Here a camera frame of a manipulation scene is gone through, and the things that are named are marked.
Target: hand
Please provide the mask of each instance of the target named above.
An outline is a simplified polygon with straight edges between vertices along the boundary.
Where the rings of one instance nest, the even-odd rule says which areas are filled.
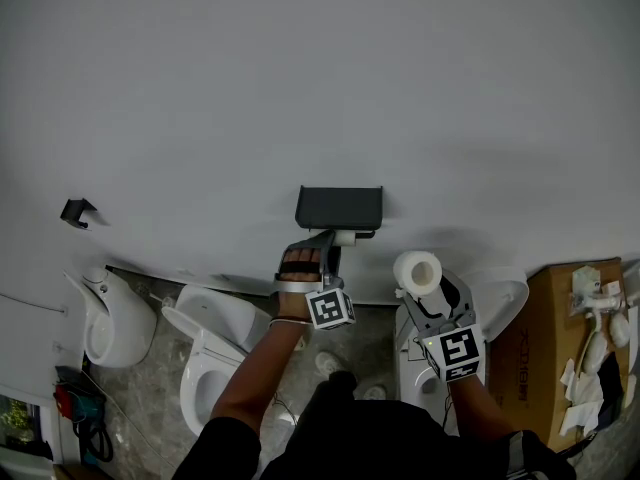
[[[287,254],[284,256],[283,263],[288,261],[311,261],[313,263],[320,263],[320,249],[296,249],[293,251],[287,251]],[[320,274],[282,274],[280,279],[283,281],[313,282],[320,280]],[[303,293],[280,292],[278,294],[278,300],[280,301],[280,311],[278,312],[278,316],[311,318],[309,309],[307,308],[307,299]]]

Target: black and white marker cube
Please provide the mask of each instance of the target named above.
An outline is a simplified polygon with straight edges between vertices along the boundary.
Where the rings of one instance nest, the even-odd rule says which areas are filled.
[[[426,338],[423,343],[443,382],[468,377],[484,367],[484,341],[478,324]]]
[[[307,293],[306,297],[316,329],[334,329],[356,322],[351,299],[340,288],[321,293]]]

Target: person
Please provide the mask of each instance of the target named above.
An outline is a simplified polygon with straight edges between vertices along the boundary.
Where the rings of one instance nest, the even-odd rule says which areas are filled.
[[[289,251],[285,262],[319,262],[318,250]],[[283,274],[315,281],[317,274]],[[304,295],[279,294],[278,316],[308,320]],[[238,367],[174,479],[249,480],[258,467],[260,424],[304,325],[276,321]],[[354,400],[355,376],[328,353],[316,364],[328,379],[300,415],[285,452],[262,479],[287,478],[537,478],[574,479],[575,471],[530,431],[507,420],[478,377],[449,383],[460,437],[447,435],[429,413],[400,401]]]

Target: black shirt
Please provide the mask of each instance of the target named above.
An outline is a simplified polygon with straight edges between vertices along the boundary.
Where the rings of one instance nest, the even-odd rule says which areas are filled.
[[[260,440],[233,418],[211,420],[174,479],[249,480]],[[448,436],[429,414],[399,401],[359,400],[299,427],[262,474],[272,479],[575,479],[573,468],[533,432],[491,445]]]

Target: red object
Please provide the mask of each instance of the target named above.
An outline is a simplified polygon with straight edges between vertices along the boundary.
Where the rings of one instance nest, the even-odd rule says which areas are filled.
[[[61,385],[56,386],[56,392],[53,395],[56,399],[56,405],[58,406],[58,412],[67,419],[73,421],[73,404],[71,401],[71,395]]]

